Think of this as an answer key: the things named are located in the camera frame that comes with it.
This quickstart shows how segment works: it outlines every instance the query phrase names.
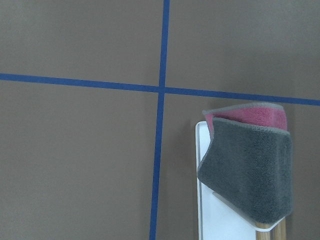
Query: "gray towel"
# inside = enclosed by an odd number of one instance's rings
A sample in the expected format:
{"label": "gray towel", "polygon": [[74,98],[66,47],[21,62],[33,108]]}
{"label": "gray towel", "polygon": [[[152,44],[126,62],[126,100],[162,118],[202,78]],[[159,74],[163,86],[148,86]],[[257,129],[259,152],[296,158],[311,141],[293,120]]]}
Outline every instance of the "gray towel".
{"label": "gray towel", "polygon": [[273,224],[289,215],[292,139],[288,131],[214,117],[214,138],[203,157],[199,180],[248,217]]}

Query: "wooden stick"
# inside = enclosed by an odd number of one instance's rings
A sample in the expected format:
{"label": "wooden stick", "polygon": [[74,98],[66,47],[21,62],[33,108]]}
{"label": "wooden stick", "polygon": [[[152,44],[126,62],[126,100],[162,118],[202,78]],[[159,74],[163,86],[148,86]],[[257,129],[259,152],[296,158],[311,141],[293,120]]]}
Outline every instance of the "wooden stick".
{"label": "wooden stick", "polygon": [[287,232],[286,232],[286,219],[284,218],[281,222],[274,227],[274,240],[286,240]]}
{"label": "wooden stick", "polygon": [[[261,229],[270,228],[270,225],[265,223],[256,222],[255,225]],[[271,240],[270,231],[256,231],[255,237],[256,237],[256,240]]]}

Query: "folded towel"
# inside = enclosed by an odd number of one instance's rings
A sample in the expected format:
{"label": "folded towel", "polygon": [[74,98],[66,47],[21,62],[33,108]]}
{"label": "folded towel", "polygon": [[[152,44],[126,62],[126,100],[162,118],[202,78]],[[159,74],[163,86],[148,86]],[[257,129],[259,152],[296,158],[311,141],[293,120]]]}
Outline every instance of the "folded towel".
{"label": "folded towel", "polygon": [[214,128],[213,117],[287,130],[287,117],[284,108],[274,103],[253,102],[203,111],[202,113],[205,116],[211,138]]}
{"label": "folded towel", "polygon": [[214,117],[199,180],[254,221],[292,212],[292,139],[286,130]]}

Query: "white tray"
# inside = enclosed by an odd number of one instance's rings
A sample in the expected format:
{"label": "white tray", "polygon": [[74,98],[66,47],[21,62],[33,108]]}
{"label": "white tray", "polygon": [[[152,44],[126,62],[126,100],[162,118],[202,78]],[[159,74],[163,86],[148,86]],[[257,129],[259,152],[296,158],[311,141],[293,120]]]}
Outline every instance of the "white tray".
{"label": "white tray", "polygon": [[[210,135],[205,121],[195,126],[196,168],[206,154]],[[269,228],[258,228],[236,207],[202,184],[197,178],[199,240],[256,240],[256,231],[271,231],[282,219]]]}

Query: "pink towel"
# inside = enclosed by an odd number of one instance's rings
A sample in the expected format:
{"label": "pink towel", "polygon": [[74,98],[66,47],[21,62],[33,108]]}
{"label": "pink towel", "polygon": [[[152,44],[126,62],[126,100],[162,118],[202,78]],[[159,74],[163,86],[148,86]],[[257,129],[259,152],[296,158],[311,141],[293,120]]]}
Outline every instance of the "pink towel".
{"label": "pink towel", "polygon": [[281,105],[268,102],[253,102],[227,106],[202,112],[209,128],[210,137],[213,136],[213,117],[224,118],[264,127],[287,130],[287,117]]}

